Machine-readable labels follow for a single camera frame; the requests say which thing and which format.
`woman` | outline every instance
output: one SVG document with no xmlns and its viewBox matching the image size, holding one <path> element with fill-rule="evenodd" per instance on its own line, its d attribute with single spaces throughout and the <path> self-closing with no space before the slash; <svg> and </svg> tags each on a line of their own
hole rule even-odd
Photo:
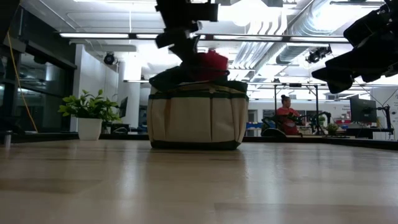
<svg viewBox="0 0 398 224">
<path fill-rule="evenodd" d="M 276 111 L 276 115 L 289 115 L 299 117 L 300 114 L 295 111 L 293 108 L 290 107 L 291 102 L 288 96 L 282 95 L 282 107 Z M 297 130 L 296 124 L 294 121 L 289 119 L 288 117 L 281 117 L 280 120 L 282 121 L 282 131 L 286 135 L 294 135 L 298 134 L 299 131 Z"/>
</svg>

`wall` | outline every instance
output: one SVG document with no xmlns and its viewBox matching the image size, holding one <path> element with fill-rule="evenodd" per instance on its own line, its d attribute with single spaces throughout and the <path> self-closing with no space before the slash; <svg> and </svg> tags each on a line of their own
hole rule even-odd
<svg viewBox="0 0 398 224">
<path fill-rule="evenodd" d="M 73 79 L 73 95 L 81 95 L 82 90 L 89 91 L 93 95 L 98 90 L 104 90 L 103 96 L 117 101 L 118 97 L 118 74 L 106 66 L 103 62 L 87 53 L 84 45 L 76 46 L 76 62 L 78 69 L 75 70 Z M 77 130 L 77 121 L 71 120 L 71 131 Z"/>
<path fill-rule="evenodd" d="M 128 97 L 126 116 L 122 118 L 122 122 L 136 128 L 139 120 L 140 83 L 128 83 L 124 80 L 129 75 L 141 77 L 141 74 L 132 74 L 140 73 L 141 69 L 130 69 L 127 63 L 119 63 L 118 103 Z"/>
<path fill-rule="evenodd" d="M 371 90 L 371 95 L 380 103 L 385 103 L 384 106 L 390 106 L 390 119 L 391 126 L 395 130 L 398 129 L 398 87 L 389 87 L 389 88 L 373 88 Z M 387 128 L 387 119 L 382 113 L 382 111 L 377 111 L 377 116 L 381 118 L 382 125 L 384 128 Z M 374 139 L 398 139 L 398 133 L 395 132 L 395 136 L 389 136 L 386 133 L 374 133 Z"/>
<path fill-rule="evenodd" d="M 150 87 L 143 87 L 141 84 L 141 89 L 139 92 L 139 105 L 148 106 L 148 98 L 150 94 Z"/>
<path fill-rule="evenodd" d="M 277 102 L 277 108 L 281 107 L 282 103 Z M 292 100 L 292 108 L 295 110 L 316 110 L 317 107 L 314 101 L 302 102 Z M 251 100 L 249 102 L 249 110 L 257 110 L 258 122 L 261 122 L 263 110 L 274 110 L 275 104 L 273 101 Z M 340 118 L 341 114 L 347 113 L 349 110 L 349 102 L 337 101 L 320 101 L 319 110 L 331 113 L 332 118 Z"/>
</svg>

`green leaves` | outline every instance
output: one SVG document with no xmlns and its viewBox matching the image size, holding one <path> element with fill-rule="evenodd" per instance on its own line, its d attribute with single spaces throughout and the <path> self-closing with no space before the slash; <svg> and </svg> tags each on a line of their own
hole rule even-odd
<svg viewBox="0 0 398 224">
<path fill-rule="evenodd" d="M 101 96 L 103 90 L 98 91 L 98 96 L 93 96 L 90 92 L 83 90 L 84 95 L 79 98 L 75 96 L 65 97 L 62 100 L 66 105 L 60 105 L 59 113 L 62 116 L 75 116 L 77 118 L 99 118 L 104 121 L 120 121 L 116 112 L 119 108 L 116 102 L 110 101 L 108 98 L 104 100 Z"/>
<path fill-rule="evenodd" d="M 67 103 L 72 102 L 72 99 L 71 99 L 70 97 L 62 98 L 62 100 L 63 100 L 64 102 L 67 102 Z"/>
</svg>

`beige tool bag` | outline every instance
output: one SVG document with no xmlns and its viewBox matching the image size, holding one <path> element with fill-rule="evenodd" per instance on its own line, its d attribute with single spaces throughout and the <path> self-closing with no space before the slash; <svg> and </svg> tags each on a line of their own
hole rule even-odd
<svg viewBox="0 0 398 224">
<path fill-rule="evenodd" d="M 236 149 L 242 142 L 248 112 L 246 83 L 167 85 L 157 79 L 151 84 L 147 125 L 152 147 Z"/>
</svg>

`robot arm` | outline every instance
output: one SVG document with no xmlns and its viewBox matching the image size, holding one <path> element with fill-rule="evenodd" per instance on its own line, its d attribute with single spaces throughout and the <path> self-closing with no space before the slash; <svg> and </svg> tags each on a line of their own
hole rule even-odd
<svg viewBox="0 0 398 224">
<path fill-rule="evenodd" d="M 173 45 L 169 49 L 183 63 L 192 63 L 197 53 L 200 36 L 193 35 L 201 29 L 199 21 L 217 22 L 218 4 L 191 3 L 191 0 L 156 0 L 156 11 L 162 15 L 165 29 L 156 37 L 158 48 Z"/>
<path fill-rule="evenodd" d="M 354 78 L 365 82 L 398 73 L 398 1 L 384 0 L 385 5 L 358 19 L 344 31 L 354 47 L 352 51 L 325 62 L 326 67 L 312 76 L 328 83 L 331 93 L 351 88 Z"/>
</svg>

